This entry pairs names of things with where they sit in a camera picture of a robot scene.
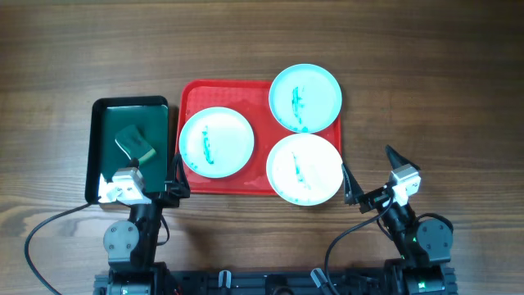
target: black tray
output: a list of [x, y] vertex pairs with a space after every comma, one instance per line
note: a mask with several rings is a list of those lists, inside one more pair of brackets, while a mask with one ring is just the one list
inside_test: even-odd
[[127, 125], [136, 125], [142, 136], [155, 148], [155, 158], [140, 168], [146, 193], [165, 191], [169, 153], [169, 107], [162, 96], [101, 98], [93, 104], [89, 137], [88, 171], [85, 199], [98, 204], [100, 176], [110, 178], [129, 163], [115, 143], [115, 133]]

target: sponge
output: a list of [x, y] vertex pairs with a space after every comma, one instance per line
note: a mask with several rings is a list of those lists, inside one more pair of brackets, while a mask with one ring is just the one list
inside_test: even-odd
[[117, 132], [115, 142], [129, 160], [137, 158], [139, 165], [145, 164], [156, 155], [155, 149], [142, 137], [135, 125], [129, 125]]

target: white plate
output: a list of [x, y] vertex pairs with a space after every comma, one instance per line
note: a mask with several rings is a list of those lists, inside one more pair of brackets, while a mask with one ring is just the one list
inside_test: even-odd
[[271, 150], [266, 173], [271, 187], [284, 200], [313, 206], [329, 200], [341, 187], [342, 158], [326, 139], [293, 134]]
[[195, 173], [221, 178], [239, 171], [255, 146], [253, 129], [244, 116], [227, 107], [197, 112], [182, 127], [180, 154]]
[[319, 132], [331, 125], [341, 111], [341, 87], [320, 66], [291, 66], [271, 84], [269, 107], [275, 119], [287, 129]]

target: wooden table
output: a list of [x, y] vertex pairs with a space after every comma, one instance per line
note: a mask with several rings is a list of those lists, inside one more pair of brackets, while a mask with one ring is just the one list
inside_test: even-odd
[[[84, 203], [95, 100], [160, 94], [177, 106], [193, 79], [271, 80], [302, 62], [343, 88], [344, 158], [364, 190], [386, 181], [388, 143], [423, 168], [411, 203], [453, 221], [460, 293], [524, 292], [521, 3], [44, 2], [64, 5], [0, 7], [0, 293], [47, 293], [23, 243]], [[156, 257], [171, 270], [310, 270], [371, 214], [337, 194], [312, 208], [193, 195], [165, 215], [171, 240]], [[96, 206], [57, 220], [35, 236], [34, 263], [63, 293], [90, 294], [108, 269], [102, 236], [127, 216]], [[398, 256], [372, 225], [332, 265]]]

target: red tray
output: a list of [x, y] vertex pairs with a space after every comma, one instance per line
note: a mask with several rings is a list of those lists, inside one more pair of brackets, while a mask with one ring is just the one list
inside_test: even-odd
[[[269, 152], [282, 138], [294, 134], [273, 117], [269, 109], [270, 81], [199, 79], [189, 83], [182, 92], [178, 115], [177, 141], [187, 120], [208, 107], [228, 107], [241, 113], [255, 134], [255, 148], [250, 160], [234, 175], [209, 179], [190, 170], [184, 164], [192, 193], [277, 195], [265, 174]], [[326, 129], [317, 133], [342, 152], [340, 116]]]

